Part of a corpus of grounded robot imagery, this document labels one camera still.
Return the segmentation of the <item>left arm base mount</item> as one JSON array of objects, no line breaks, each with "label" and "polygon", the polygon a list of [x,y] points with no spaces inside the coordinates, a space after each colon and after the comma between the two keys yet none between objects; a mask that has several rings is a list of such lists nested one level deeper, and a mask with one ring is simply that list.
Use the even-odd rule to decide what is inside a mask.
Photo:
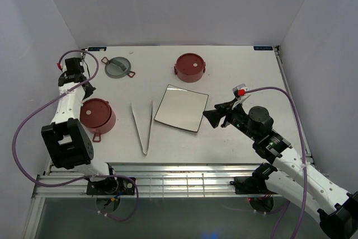
[{"label": "left arm base mount", "polygon": [[115,196],[119,193],[122,195],[134,195],[134,184],[124,178],[109,178],[101,181],[91,182],[87,184],[87,195],[112,195]]}]

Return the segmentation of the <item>white square plate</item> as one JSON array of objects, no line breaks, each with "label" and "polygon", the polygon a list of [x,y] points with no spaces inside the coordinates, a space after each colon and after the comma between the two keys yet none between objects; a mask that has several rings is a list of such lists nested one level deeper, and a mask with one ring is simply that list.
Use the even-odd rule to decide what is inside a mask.
[{"label": "white square plate", "polygon": [[209,95],[168,85],[154,120],[174,128],[197,133]]}]

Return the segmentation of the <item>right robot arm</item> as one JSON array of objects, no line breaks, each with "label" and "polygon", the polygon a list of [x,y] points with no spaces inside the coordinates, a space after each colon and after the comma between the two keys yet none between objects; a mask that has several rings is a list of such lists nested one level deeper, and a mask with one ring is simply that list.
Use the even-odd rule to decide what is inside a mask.
[{"label": "right robot arm", "polygon": [[334,184],[273,130],[273,118],[262,106],[249,112],[233,102],[204,111],[213,128],[232,125],[253,140],[253,149],[265,160],[252,174],[256,191],[285,197],[303,207],[329,238],[351,238],[357,232],[357,194]]}]

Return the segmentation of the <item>dark red lid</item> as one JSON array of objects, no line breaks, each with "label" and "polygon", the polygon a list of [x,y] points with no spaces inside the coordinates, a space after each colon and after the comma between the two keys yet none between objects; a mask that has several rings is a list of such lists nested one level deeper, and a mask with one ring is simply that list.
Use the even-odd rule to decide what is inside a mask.
[{"label": "dark red lid", "polygon": [[186,53],[178,57],[175,64],[176,73],[195,75],[205,72],[205,62],[201,56],[195,53]]},{"label": "dark red lid", "polygon": [[80,122],[88,128],[96,128],[106,124],[111,117],[111,108],[103,99],[85,101],[80,111]]}]

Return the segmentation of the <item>metal tongs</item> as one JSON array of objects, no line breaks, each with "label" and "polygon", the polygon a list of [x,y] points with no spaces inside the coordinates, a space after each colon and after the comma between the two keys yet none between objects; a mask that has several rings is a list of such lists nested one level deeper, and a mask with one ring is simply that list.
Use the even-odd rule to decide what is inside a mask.
[{"label": "metal tongs", "polygon": [[145,104],[130,104],[133,122],[138,137],[140,149],[147,156],[150,148],[150,138],[153,122],[153,101]]}]

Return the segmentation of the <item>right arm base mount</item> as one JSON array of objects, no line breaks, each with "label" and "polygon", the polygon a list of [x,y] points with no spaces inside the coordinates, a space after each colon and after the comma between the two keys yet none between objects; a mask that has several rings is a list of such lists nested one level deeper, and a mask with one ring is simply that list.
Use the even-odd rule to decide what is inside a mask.
[{"label": "right arm base mount", "polygon": [[230,185],[235,187],[235,194],[268,194],[270,191],[266,186],[266,181],[273,172],[278,169],[269,163],[260,164],[250,177],[241,180],[240,177],[234,177]]}]

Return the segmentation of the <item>pink bowl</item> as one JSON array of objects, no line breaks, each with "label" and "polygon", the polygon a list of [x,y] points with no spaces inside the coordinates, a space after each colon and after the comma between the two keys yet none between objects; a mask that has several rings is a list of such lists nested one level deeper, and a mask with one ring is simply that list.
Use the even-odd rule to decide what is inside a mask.
[{"label": "pink bowl", "polygon": [[93,134],[92,141],[98,143],[101,141],[101,135],[108,133],[114,127],[115,123],[116,123],[116,115],[113,109],[111,108],[111,117],[106,124],[96,128],[88,128],[86,126],[85,127],[89,130],[90,133]]},{"label": "pink bowl", "polygon": [[182,81],[193,83],[199,81],[206,71],[206,63],[175,64],[174,73]]}]

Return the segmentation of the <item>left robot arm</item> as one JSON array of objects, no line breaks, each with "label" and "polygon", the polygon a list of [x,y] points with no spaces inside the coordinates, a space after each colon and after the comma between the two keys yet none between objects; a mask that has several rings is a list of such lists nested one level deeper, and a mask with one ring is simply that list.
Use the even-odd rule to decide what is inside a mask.
[{"label": "left robot arm", "polygon": [[53,165],[66,170],[76,169],[92,183],[93,187],[106,194],[114,193],[119,181],[113,177],[112,167],[95,159],[93,144],[81,121],[83,101],[95,91],[87,81],[81,58],[68,58],[59,67],[58,79],[61,98],[55,116],[49,125],[41,128],[41,136]]}]

